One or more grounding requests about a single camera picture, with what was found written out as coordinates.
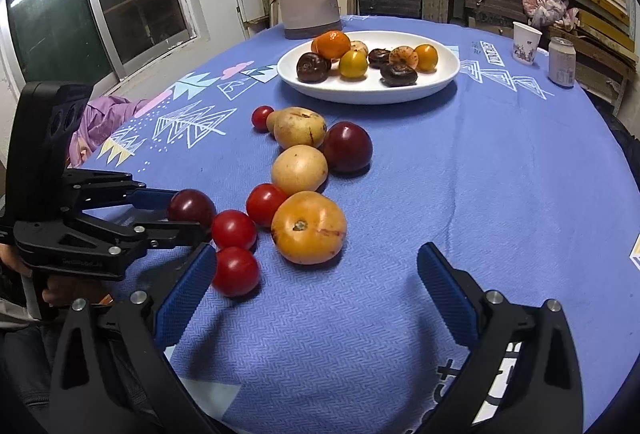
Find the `red cherry tomato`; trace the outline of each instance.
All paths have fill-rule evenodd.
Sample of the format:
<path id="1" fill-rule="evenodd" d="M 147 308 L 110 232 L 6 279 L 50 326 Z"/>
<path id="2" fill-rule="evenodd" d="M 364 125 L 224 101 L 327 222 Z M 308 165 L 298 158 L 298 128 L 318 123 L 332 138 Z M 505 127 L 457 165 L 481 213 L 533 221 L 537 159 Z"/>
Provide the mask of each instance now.
<path id="1" fill-rule="evenodd" d="M 199 190 L 181 190 L 172 197 L 166 216 L 169 221 L 186 221 L 188 223 L 200 223 L 205 228 L 210 228 L 216 207 L 207 194 Z"/>
<path id="2" fill-rule="evenodd" d="M 251 115 L 251 123 L 254 124 L 255 130 L 260 132 L 267 132 L 267 118 L 273 112 L 273 107 L 268 105 L 262 105 L 254 110 Z"/>
<path id="3" fill-rule="evenodd" d="M 225 210 L 217 214 L 211 225 L 211 236 L 217 247 L 230 246 L 249 249 L 258 237 L 254 221 L 238 210 Z"/>
<path id="4" fill-rule="evenodd" d="M 260 283 L 260 267 L 245 249 L 231 246 L 216 254 L 218 266 L 211 285 L 226 297 L 241 297 Z"/>
<path id="5" fill-rule="evenodd" d="M 263 183 L 249 194 L 246 213 L 258 226 L 270 227 L 276 210 L 288 197 L 286 192 L 276 185 Z"/>

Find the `blue tablecloth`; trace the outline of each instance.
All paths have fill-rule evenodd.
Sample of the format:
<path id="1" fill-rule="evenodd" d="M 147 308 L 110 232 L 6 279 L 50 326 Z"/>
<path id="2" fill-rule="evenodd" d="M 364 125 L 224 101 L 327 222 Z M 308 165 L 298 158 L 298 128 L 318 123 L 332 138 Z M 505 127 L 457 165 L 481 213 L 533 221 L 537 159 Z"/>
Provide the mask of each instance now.
<path id="1" fill-rule="evenodd" d="M 373 140 L 370 171 L 330 177 L 324 191 L 348 220 L 340 262 L 302 271 L 261 233 L 260 294 L 233 303 L 209 290 L 168 352 L 172 366 L 205 412 L 239 432 L 412 430 L 467 355 L 416 274 L 418 248 L 431 240 L 511 302 L 562 302 L 588 427 L 640 352 L 640 273 L 629 258 L 640 194 L 602 118 L 581 88 L 546 79 L 544 54 L 532 67 L 515 62 L 507 38 L 387 17 L 348 17 L 345 26 L 434 38 L 457 49 L 462 70 L 415 102 L 321 102 L 277 77 L 278 59 L 299 44 L 277 27 L 172 85 L 87 163 L 131 172 L 150 187 L 200 189 L 218 210 L 243 210 L 251 189 L 270 181 L 278 155 L 273 139 L 252 129 L 258 105 L 305 106 L 328 125 L 351 120 Z M 177 255 L 134 264 L 118 291 L 144 287 Z"/>

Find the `white plate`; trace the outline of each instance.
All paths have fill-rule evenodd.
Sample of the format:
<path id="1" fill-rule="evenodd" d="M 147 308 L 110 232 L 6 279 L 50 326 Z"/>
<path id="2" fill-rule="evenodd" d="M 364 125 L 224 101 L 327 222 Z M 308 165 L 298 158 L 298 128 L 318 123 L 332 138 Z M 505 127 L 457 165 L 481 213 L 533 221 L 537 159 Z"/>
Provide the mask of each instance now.
<path id="1" fill-rule="evenodd" d="M 460 71 L 460 60 L 450 49 L 424 36 L 393 31 L 356 31 L 346 34 L 351 40 L 363 41 L 369 51 L 376 48 L 391 51 L 399 46 L 417 48 L 422 44 L 431 44 L 438 51 L 438 66 L 432 73 L 419 72 L 417 83 L 406 87 L 386 86 L 380 70 L 372 67 L 369 67 L 363 80 L 345 80 L 337 74 L 337 64 L 334 64 L 333 73 L 322 83 L 303 83 L 298 79 L 296 66 L 300 56 L 311 51 L 311 41 L 308 41 L 291 49 L 280 59 L 278 74 L 296 91 L 307 96 L 338 103 L 381 105 L 431 96 L 445 88 Z"/>

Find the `red fruit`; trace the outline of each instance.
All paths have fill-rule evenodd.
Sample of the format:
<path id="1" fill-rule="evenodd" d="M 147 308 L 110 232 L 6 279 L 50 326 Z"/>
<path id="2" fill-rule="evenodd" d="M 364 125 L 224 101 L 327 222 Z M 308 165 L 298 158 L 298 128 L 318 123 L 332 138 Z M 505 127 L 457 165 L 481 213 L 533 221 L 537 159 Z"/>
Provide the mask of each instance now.
<path id="1" fill-rule="evenodd" d="M 216 214 L 216 207 L 207 194 L 199 190 L 185 189 L 172 197 L 166 214 L 169 221 L 200 223 L 209 228 Z"/>
<path id="2" fill-rule="evenodd" d="M 373 143 L 364 128 L 350 121 L 340 121 L 326 133 L 322 152 L 332 171 L 356 172 L 369 165 Z"/>
<path id="3" fill-rule="evenodd" d="M 263 183 L 255 187 L 246 201 L 246 213 L 258 226 L 271 226 L 271 221 L 289 196 L 286 192 L 272 185 L 271 183 Z"/>
<path id="4" fill-rule="evenodd" d="M 217 252 L 216 260 L 211 285 L 225 297 L 241 297 L 260 284 L 260 267 L 251 252 L 231 246 Z"/>
<path id="5" fill-rule="evenodd" d="M 254 110 L 251 115 L 251 123 L 254 125 L 255 130 L 260 132 L 267 132 L 267 118 L 273 112 L 273 107 L 268 105 L 262 105 Z"/>
<path id="6" fill-rule="evenodd" d="M 217 214 L 211 225 L 211 237 L 220 249 L 230 246 L 249 249 L 258 237 L 254 221 L 238 210 L 225 210 Z"/>

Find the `metal screw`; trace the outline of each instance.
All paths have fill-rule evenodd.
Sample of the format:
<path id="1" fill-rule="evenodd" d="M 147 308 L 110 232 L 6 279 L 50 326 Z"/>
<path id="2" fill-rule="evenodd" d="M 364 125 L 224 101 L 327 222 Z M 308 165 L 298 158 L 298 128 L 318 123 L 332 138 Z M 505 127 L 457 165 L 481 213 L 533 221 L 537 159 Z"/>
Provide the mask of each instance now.
<path id="1" fill-rule="evenodd" d="M 74 300 L 74 303 L 71 304 L 71 309 L 73 309 L 73 311 L 82 311 L 85 306 L 86 306 L 86 300 L 76 299 Z"/>
<path id="2" fill-rule="evenodd" d="M 492 289 L 484 295 L 486 296 L 486 299 L 492 304 L 502 304 L 504 302 L 504 296 L 502 296 L 502 293 L 500 293 L 499 291 Z"/>
<path id="3" fill-rule="evenodd" d="M 129 297 L 129 300 L 135 305 L 144 304 L 146 301 L 146 293 L 142 290 L 134 291 Z"/>
<path id="4" fill-rule="evenodd" d="M 558 311 L 560 311 L 560 309 L 562 309 L 562 305 L 555 299 L 549 299 L 548 301 L 546 301 L 546 307 L 551 309 L 551 311 L 553 311 L 554 313 L 557 313 Z"/>

